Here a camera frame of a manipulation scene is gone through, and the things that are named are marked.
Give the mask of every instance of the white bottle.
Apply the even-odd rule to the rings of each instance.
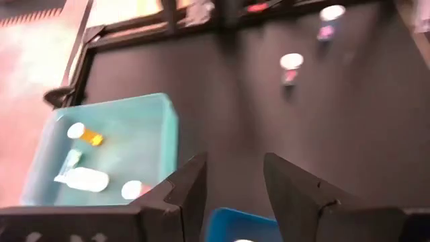
[[[109,184],[109,176],[101,171],[77,167],[67,172],[66,184],[70,188],[101,192]]]

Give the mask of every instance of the white object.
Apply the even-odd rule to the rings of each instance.
[[[71,149],[67,153],[66,160],[64,161],[64,164],[62,165],[60,172],[54,178],[54,181],[55,182],[61,182],[61,183],[65,184],[67,172],[69,172],[71,169],[75,168],[75,166],[78,164],[79,160],[81,159],[81,156],[82,156],[82,152],[80,152],[76,149]]]
[[[121,195],[124,199],[136,199],[142,191],[142,182],[127,181],[121,189]]]
[[[303,56],[297,53],[286,54],[281,57],[280,64],[285,70],[298,69],[303,64]]]
[[[78,167],[67,172],[66,184],[78,190],[101,192],[108,186],[109,176],[101,171]]]
[[[322,21],[332,21],[340,18],[345,13],[345,7],[342,5],[332,5],[324,8],[320,12]]]
[[[81,138],[84,132],[85,132],[85,125],[83,125],[83,123],[78,122],[70,126],[69,130],[67,131],[67,136],[69,138]]]

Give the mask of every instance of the pink floor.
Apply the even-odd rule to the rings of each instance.
[[[59,17],[0,28],[0,207],[18,205],[42,127],[43,93],[62,82],[87,1]]]

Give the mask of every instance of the blue bin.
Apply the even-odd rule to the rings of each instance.
[[[82,122],[103,135],[98,147],[67,137]],[[155,187],[176,169],[178,118],[164,93],[55,110],[44,127],[28,180],[21,195],[26,206],[100,206],[128,204],[122,186],[138,180]],[[71,149],[83,153],[78,167],[109,175],[98,193],[54,181]]]
[[[276,220],[230,208],[219,208],[210,217],[206,242],[283,242]]]

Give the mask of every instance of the white cap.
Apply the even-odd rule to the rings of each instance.
[[[324,8],[320,12],[322,21],[331,21],[341,17],[345,13],[345,7],[342,5],[332,5]]]
[[[142,182],[127,181],[121,189],[121,195],[124,199],[136,199],[142,191]]]
[[[69,138],[81,138],[82,134],[85,132],[85,125],[83,123],[76,123],[70,126],[67,131],[67,136]]]
[[[301,54],[292,53],[286,54],[281,58],[281,67],[287,70],[293,70],[300,67],[303,63],[303,56]]]

